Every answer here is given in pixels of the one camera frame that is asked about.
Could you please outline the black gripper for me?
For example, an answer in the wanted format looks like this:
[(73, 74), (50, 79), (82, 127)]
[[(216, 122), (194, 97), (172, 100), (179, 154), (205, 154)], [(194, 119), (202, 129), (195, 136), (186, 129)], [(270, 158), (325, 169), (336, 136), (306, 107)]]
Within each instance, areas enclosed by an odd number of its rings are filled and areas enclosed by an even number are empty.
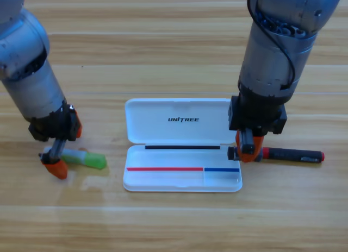
[(231, 98), (229, 130), (237, 132), (236, 143), (242, 162), (255, 160), (267, 133), (282, 133), (287, 121), (287, 101), (287, 97), (264, 97), (255, 93), (240, 93)]
[(64, 99), (58, 110), (50, 112), (46, 117), (31, 118), (28, 121), (28, 130), (35, 140), (47, 142), (50, 138), (55, 139), (53, 150), (39, 153), (39, 158), (48, 172), (60, 180), (66, 179), (68, 166), (59, 157), (66, 141), (75, 141), (82, 135), (83, 127), (76, 109)]

